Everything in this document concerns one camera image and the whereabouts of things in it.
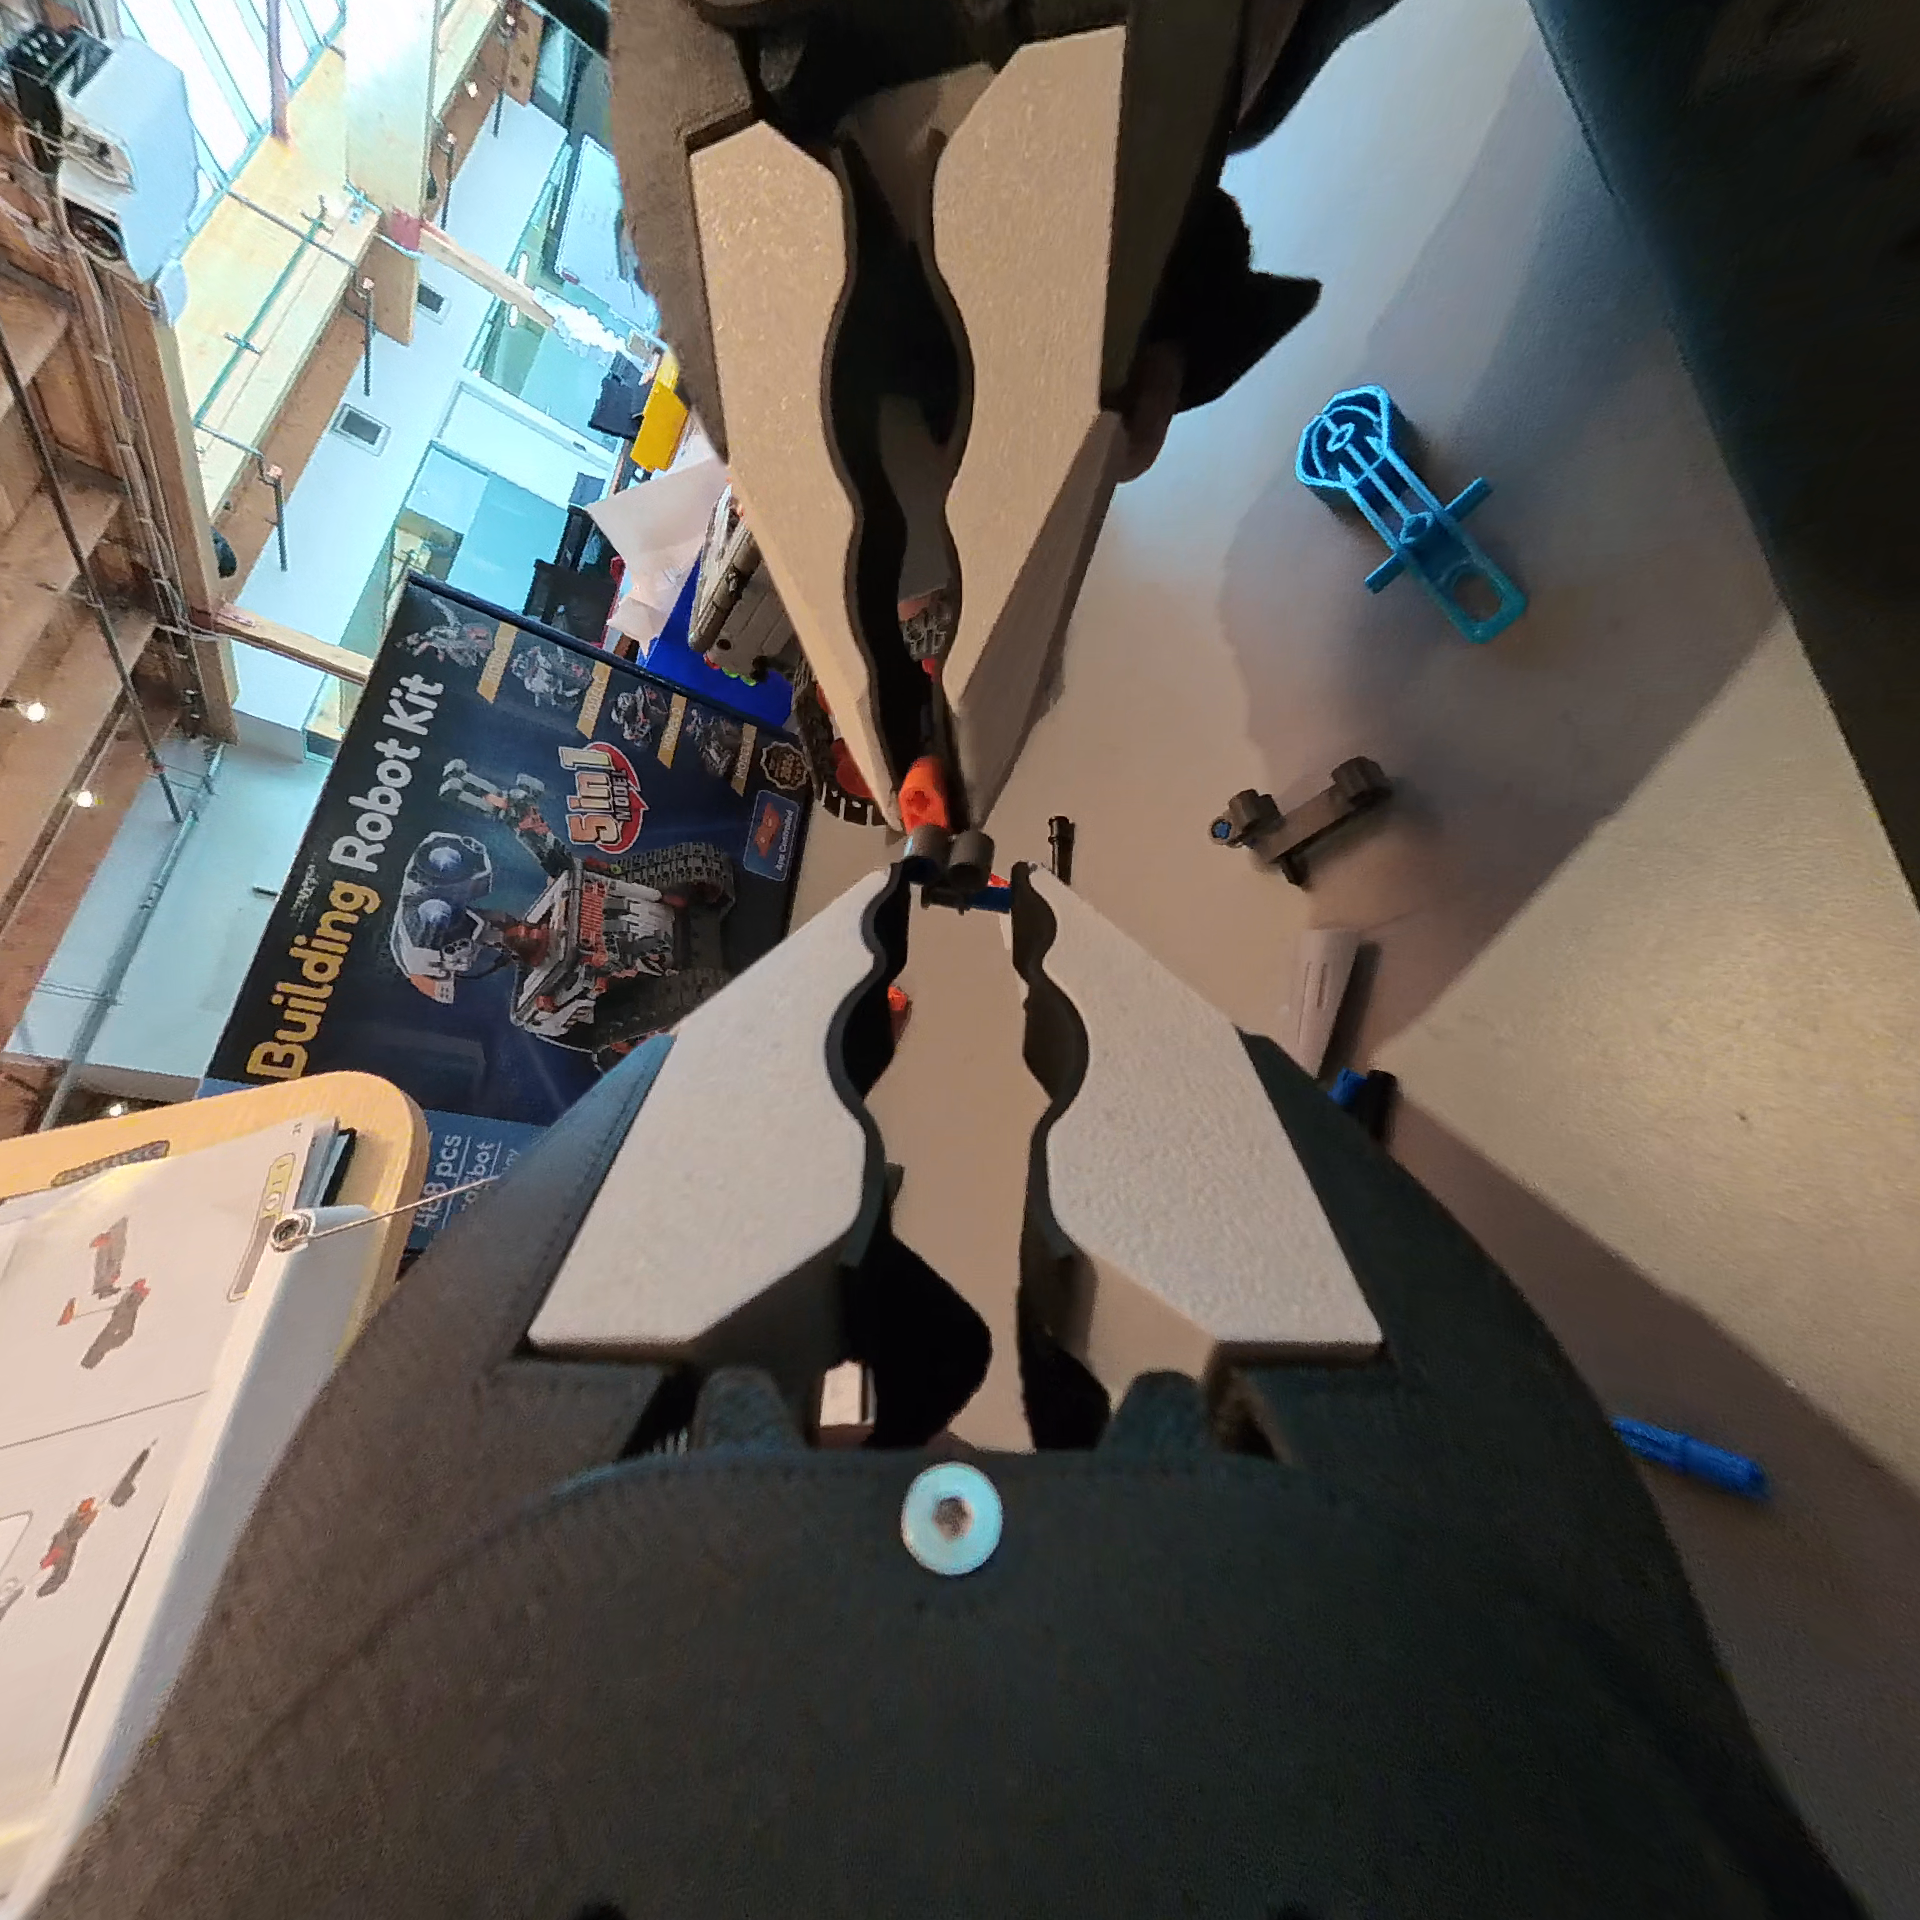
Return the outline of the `white crumpled paper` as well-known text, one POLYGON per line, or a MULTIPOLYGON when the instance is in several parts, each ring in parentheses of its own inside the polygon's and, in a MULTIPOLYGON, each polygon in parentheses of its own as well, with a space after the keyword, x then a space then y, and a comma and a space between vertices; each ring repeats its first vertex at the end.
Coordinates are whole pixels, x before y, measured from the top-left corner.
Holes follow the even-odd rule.
POLYGON ((713 453, 655 470, 585 512, 622 561, 610 627, 651 654, 682 589, 697 574, 713 507, 729 470, 713 453))

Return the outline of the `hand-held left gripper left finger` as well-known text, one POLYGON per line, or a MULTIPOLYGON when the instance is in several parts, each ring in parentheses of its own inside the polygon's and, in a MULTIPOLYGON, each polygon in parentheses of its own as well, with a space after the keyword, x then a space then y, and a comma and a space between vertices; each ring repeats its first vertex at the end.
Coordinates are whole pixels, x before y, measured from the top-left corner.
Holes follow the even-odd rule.
POLYGON ((849 888, 685 1019, 528 1325, 536 1354, 769 1373, 813 1425, 885 1211, 870 1096, 910 885, 849 888))

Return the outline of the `instruction booklet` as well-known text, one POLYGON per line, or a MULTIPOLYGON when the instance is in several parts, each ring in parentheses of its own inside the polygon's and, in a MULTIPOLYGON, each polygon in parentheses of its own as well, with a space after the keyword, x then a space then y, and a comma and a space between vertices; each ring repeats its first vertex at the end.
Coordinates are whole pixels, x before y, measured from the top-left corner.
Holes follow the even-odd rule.
POLYGON ((6 1197, 6 1916, 154 1734, 238 1536, 370 1308, 354 1134, 282 1120, 6 1197))

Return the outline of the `orange grey connector assembly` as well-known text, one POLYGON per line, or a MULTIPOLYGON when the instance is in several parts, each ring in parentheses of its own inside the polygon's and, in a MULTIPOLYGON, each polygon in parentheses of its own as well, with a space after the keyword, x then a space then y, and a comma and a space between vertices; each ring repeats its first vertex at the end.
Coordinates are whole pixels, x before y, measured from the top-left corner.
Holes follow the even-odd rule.
POLYGON ((1013 885, 994 876, 994 841, 969 822, 942 758, 915 758, 897 802, 905 829, 903 876, 919 888, 926 905, 1000 917, 1013 912, 1013 885))

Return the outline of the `white ceiling device box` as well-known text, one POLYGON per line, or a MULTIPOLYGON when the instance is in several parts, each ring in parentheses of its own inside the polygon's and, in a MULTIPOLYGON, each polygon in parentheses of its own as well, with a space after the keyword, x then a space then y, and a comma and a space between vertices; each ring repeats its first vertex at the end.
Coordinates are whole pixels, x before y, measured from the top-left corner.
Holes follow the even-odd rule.
POLYGON ((40 25, 6 53, 13 105, 85 251, 155 284, 200 204, 184 73, 143 38, 40 25))

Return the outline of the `pale wooden book stand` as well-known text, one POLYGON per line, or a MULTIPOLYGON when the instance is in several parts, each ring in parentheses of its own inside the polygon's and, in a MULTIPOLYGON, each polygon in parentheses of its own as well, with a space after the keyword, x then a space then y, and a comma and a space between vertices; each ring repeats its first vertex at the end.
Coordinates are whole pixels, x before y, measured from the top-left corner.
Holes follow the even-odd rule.
POLYGON ((399 1209, 424 1194, 430 1131, 409 1096, 368 1073, 323 1073, 8 1138, 3 1196, 56 1189, 75 1168, 125 1158, 143 1145, 168 1142, 184 1154, 303 1116, 337 1120, 354 1134, 342 1203, 386 1216, 368 1230, 370 1251, 360 1254, 365 1291, 381 1308, 401 1276, 409 1226, 399 1209))

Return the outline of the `dark blue toy box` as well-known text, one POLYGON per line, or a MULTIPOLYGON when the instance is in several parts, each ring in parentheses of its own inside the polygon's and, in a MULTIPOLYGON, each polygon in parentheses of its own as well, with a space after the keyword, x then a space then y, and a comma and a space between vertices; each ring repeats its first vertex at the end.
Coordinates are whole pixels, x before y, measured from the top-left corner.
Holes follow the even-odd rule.
POLYGON ((425 1116, 424 1251, 795 924, 807 741, 415 577, 209 1059, 425 1116))

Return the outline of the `blue axle connector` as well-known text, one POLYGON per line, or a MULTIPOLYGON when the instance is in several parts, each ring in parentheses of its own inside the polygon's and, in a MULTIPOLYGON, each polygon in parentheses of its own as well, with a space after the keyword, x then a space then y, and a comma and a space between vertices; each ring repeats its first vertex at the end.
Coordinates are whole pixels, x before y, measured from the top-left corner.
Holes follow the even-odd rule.
POLYGON ((1773 1481, 1760 1461, 1749 1454, 1719 1446, 1693 1433, 1651 1425, 1635 1418, 1611 1418, 1610 1426, 1622 1445, 1640 1462, 1671 1476, 1697 1481, 1729 1498, 1751 1504, 1773 1499, 1773 1481))

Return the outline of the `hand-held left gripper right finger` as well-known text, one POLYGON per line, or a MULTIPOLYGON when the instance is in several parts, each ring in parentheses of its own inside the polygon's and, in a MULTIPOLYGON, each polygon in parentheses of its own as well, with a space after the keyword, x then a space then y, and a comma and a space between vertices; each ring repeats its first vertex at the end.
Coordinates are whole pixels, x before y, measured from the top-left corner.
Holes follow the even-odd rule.
POLYGON ((1106 1401, 1138 1378, 1367 1362, 1384 1330, 1233 1019, 1047 869, 1013 880, 1046 1106, 1022 1299, 1106 1401))

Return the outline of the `blue storage bin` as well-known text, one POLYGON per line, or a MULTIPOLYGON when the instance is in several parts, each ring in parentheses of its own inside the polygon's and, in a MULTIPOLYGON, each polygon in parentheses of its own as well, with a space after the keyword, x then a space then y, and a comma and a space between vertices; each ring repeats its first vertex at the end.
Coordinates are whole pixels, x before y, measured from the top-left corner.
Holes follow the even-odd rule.
POLYGON ((641 667, 699 702, 723 706, 770 730, 786 730, 790 713, 793 708, 793 688, 790 680, 769 674, 757 683, 747 683, 744 680, 734 680, 707 656, 697 656, 690 649, 688 624, 693 594, 696 584, 686 579, 677 603, 641 659, 641 667))

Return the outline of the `blue plastic tool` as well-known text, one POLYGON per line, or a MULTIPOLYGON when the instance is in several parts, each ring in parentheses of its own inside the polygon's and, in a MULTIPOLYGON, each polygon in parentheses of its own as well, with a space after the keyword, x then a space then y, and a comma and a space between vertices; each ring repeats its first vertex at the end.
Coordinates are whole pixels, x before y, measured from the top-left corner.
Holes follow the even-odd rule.
POLYGON ((1475 477, 1442 499, 1410 459, 1410 443, 1410 425, 1390 390, 1354 386, 1333 394, 1305 422, 1295 476, 1323 507, 1381 542, 1384 555, 1365 574, 1365 593, 1381 596, 1414 584, 1459 637, 1488 644, 1529 606, 1471 529, 1494 488, 1475 477))

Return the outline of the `dark grey crank liftarm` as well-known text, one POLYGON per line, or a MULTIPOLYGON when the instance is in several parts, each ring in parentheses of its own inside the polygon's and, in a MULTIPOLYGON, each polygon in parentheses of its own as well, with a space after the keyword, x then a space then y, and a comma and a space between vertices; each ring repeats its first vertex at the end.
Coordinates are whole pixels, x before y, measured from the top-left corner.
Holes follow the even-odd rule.
POLYGON ((1218 849, 1241 849, 1261 867, 1278 872, 1297 889, 1309 889, 1312 852, 1336 833, 1394 797, 1394 785, 1379 762, 1344 758, 1329 774, 1329 785, 1283 808, 1257 789, 1235 794, 1214 817, 1208 838, 1218 849))

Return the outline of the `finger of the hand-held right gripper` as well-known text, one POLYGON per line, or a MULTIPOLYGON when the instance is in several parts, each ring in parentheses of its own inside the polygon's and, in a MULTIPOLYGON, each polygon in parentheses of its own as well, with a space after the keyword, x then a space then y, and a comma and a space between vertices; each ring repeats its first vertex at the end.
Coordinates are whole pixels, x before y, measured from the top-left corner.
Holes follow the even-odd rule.
POLYGON ((833 418, 854 282, 840 177, 753 123, 693 154, 712 355, 734 494, 831 715, 888 825, 925 756, 925 672, 833 418))
POLYGON ((1123 60, 1125 28, 1032 41, 934 179, 934 261, 971 370, 945 502, 959 563, 945 700, 974 827, 1041 715, 1119 488, 1103 355, 1123 60))

